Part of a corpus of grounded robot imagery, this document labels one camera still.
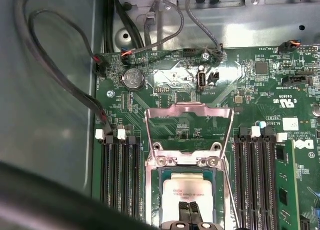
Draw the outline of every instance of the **black ram slot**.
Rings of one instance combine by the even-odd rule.
[[[258,195],[259,195],[259,211],[260,211],[260,222],[259,229],[268,230],[267,227],[267,194],[268,192],[268,175],[266,175],[266,168],[268,168],[268,162],[266,162],[265,155],[266,149],[261,141],[256,144],[257,152],[257,169],[258,169]]]
[[[108,175],[108,163],[106,164],[106,151],[107,147],[105,143],[101,144],[101,190],[100,190],[100,199],[103,203],[108,204],[108,185],[109,182],[106,180],[106,176]]]
[[[132,151],[132,216],[140,218],[140,171],[141,171],[141,151],[140,144],[133,145]]]
[[[267,185],[265,187],[266,209],[267,209],[267,229],[278,229],[277,204],[276,204],[276,172],[275,172],[275,144],[273,142],[264,143],[265,149],[265,175]]]
[[[248,192],[251,225],[250,229],[259,229],[259,203],[258,203],[258,169],[257,169],[257,153],[255,143],[251,143],[248,149]]]
[[[112,144],[102,144],[101,148],[101,200],[109,205],[109,187],[110,187],[110,152]]]
[[[246,157],[245,143],[235,143],[235,192],[240,226],[246,227]]]
[[[122,144],[122,175],[121,175],[121,212],[129,214],[130,198],[130,145]]]
[[[120,150],[119,144],[114,144],[110,152],[110,207],[119,208],[119,177],[120,177]]]

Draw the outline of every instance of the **chip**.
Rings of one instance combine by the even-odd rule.
[[[244,98],[242,96],[236,96],[234,99],[235,99],[234,102],[236,104],[242,104],[244,102],[243,100]]]
[[[255,73],[256,74],[268,74],[268,64],[265,62],[255,63]]]

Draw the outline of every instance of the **capacitor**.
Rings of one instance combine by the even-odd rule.
[[[141,70],[132,68],[127,70],[120,79],[122,85],[129,91],[135,92],[141,90],[145,83],[145,75]]]
[[[256,126],[259,126],[261,129],[264,129],[267,126],[266,121],[256,121]]]
[[[313,107],[313,115],[315,115],[316,117],[320,117],[320,106]]]

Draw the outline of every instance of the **green circuit board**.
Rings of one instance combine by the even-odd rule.
[[[110,160],[113,155],[108,155],[108,144],[95,140],[93,197],[120,211],[126,205],[130,209],[127,214],[145,219],[145,160],[149,155],[145,110],[169,108],[179,102],[200,102],[210,108],[234,109],[226,157],[235,197],[237,155],[234,142],[240,127],[247,127],[250,131],[259,121],[265,121],[272,127],[274,135],[287,133],[288,140],[274,146],[274,154],[278,145],[285,149],[284,159],[275,157],[278,229],[299,230],[300,216],[304,216],[315,230],[318,218],[314,210],[320,208],[317,197],[320,193],[320,123],[313,111],[320,99],[318,47],[302,46],[282,55],[278,54],[276,47],[230,48],[223,52],[223,61],[218,67],[214,65],[213,56],[208,61],[202,59],[202,50],[143,52],[129,56],[129,64],[121,61],[119,53],[103,54],[110,66],[105,70],[105,76],[97,78],[96,98],[104,106],[115,129],[114,138],[122,128],[126,137],[135,136],[137,145],[128,145],[126,164],[132,166],[136,163],[139,169],[134,173],[136,168],[122,167],[124,147],[117,145],[120,150],[115,158],[119,160],[114,163]],[[200,65],[206,75],[203,89],[198,87]],[[121,76],[133,68],[145,76],[145,85],[135,92],[124,87],[121,80]],[[218,80],[209,80],[216,73]],[[227,125],[224,119],[185,113],[177,118],[151,119],[150,133],[153,141],[161,142],[164,149],[193,152],[210,149],[213,142],[221,141]],[[95,128],[101,128],[99,122]],[[140,152],[138,159],[132,156],[136,151]],[[123,172],[128,172],[127,177],[121,175]],[[154,176],[156,186],[152,186],[152,223],[155,225],[159,224],[161,209],[158,177]],[[217,172],[215,178],[215,220],[224,225],[222,173]],[[115,180],[119,182],[117,186],[114,186]],[[126,185],[128,189],[123,192],[122,186]],[[117,201],[112,200],[112,194],[117,195]],[[122,195],[129,195],[124,204]]]

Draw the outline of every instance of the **cable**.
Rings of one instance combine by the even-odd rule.
[[[43,66],[43,68],[47,71],[47,73],[65,90],[67,90],[70,94],[72,94],[75,98],[77,98],[81,103],[87,106],[89,109],[93,111],[93,113],[99,118],[101,123],[103,124],[103,130],[106,134],[112,132],[110,123],[107,119],[107,115],[101,105],[96,99],[92,96],[84,93],[78,87],[76,87],[70,80],[66,78],[66,76],[59,70],[54,61],[49,57],[45,49],[41,46],[34,28],[34,20],[37,15],[43,12],[54,13],[60,18],[62,18],[65,22],[70,24],[74,29],[76,29],[80,35],[83,37],[85,45],[89,51],[90,56],[95,57],[91,48],[89,41],[87,40],[84,32],[72,21],[70,21],[65,16],[58,14],[52,10],[42,9],[37,10],[31,13],[29,19],[29,25],[26,18],[26,4],[28,0],[16,0],[14,5],[14,15],[15,15],[15,23],[18,29],[18,32],[28,47],[31,54],[34,58]]]
[[[159,2],[158,1],[154,1],[149,12],[155,12],[159,7]],[[144,41],[145,41],[145,45],[148,46],[148,45],[151,45],[152,42],[151,42],[151,37],[150,37],[150,26],[152,25],[152,19],[150,18],[147,18],[145,20],[145,23],[144,23]]]
[[[295,46],[300,46],[300,45],[301,45],[301,43],[294,42],[294,41],[292,41],[292,40],[290,41],[290,43],[293,44],[293,45],[295,45]]]
[[[191,11],[190,8],[190,1],[191,0],[186,0],[185,1],[185,10],[188,14],[188,16],[190,17],[190,19],[197,25],[199,26],[200,29],[203,30],[204,33],[206,33],[206,35],[213,41],[213,43],[217,46],[217,49],[219,52],[221,52],[221,47],[220,47],[220,43],[219,41],[216,39],[216,37],[211,33],[210,30],[208,30],[207,27],[205,27],[197,18],[196,16],[193,14],[193,12]]]
[[[133,46],[136,49],[143,48],[145,46],[144,41],[140,35],[140,31],[138,30],[135,23],[131,20],[128,16],[127,12],[124,10],[123,6],[121,5],[119,0],[114,0],[114,4],[120,19],[122,20],[126,30],[128,31],[129,35],[131,36]]]
[[[160,40],[159,42],[157,43],[154,43],[154,44],[151,44],[151,45],[148,45],[146,47],[143,47],[143,48],[140,48],[140,49],[135,49],[135,50],[132,50],[129,52],[126,52],[124,54],[122,54],[123,56],[127,55],[127,54],[137,54],[137,53],[140,53],[140,52],[143,52],[143,51],[146,51],[148,49],[152,49],[152,48],[155,48],[159,45],[162,45],[164,43],[166,43],[167,41],[171,40],[172,38],[175,38],[177,37],[181,32],[182,32],[182,29],[184,28],[184,24],[185,24],[185,18],[184,18],[184,14],[181,12],[181,10],[179,9],[178,6],[176,6],[175,4],[171,3],[170,1],[167,1],[167,0],[155,0],[157,2],[163,2],[167,5],[170,5],[171,7],[173,7],[180,15],[181,17],[181,24],[180,24],[180,27],[178,29],[178,31],[166,38],[164,38],[163,40]]]
[[[64,16],[64,15],[58,13],[58,12],[55,12],[55,11],[50,10],[50,9],[40,9],[40,10],[33,11],[29,16],[29,28],[31,28],[33,30],[33,32],[34,32],[34,28],[35,28],[35,26],[34,26],[35,18],[39,14],[45,13],[45,12],[51,13],[51,14],[54,14],[54,15],[58,16],[64,22],[66,22],[68,25],[70,25],[72,28],[74,28],[81,35],[90,57],[94,61],[99,62],[99,59],[97,59],[97,57],[94,55],[93,51],[91,50],[90,43],[89,43],[89,41],[87,39],[87,36],[84,33],[84,31],[79,26],[77,26],[74,22],[72,22],[70,19],[68,19],[66,16]]]
[[[114,53],[114,40],[113,40],[113,30],[114,30],[114,13],[115,13],[115,3],[114,0],[105,0],[104,7],[104,51],[105,53]]]

